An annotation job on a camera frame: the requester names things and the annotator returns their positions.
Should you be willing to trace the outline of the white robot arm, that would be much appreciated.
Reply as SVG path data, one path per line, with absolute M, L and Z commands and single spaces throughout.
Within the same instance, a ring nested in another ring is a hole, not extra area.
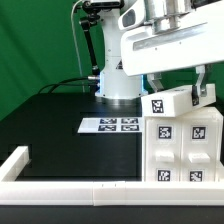
M 224 0 L 97 0 L 119 44 L 96 95 L 120 103 L 144 93 L 141 76 L 224 61 Z

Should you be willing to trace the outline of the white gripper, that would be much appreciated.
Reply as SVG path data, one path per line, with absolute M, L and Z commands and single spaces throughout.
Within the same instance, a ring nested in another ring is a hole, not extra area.
M 210 66 L 203 64 L 224 61 L 224 13 L 187 19 L 180 29 L 159 35 L 153 35 L 148 26 L 125 32 L 121 56 L 126 74 L 148 74 L 147 81 L 154 92 L 164 89 L 162 75 L 157 72 L 196 66 L 198 78 L 191 97 L 192 105 L 197 106 L 199 98 L 207 96 Z

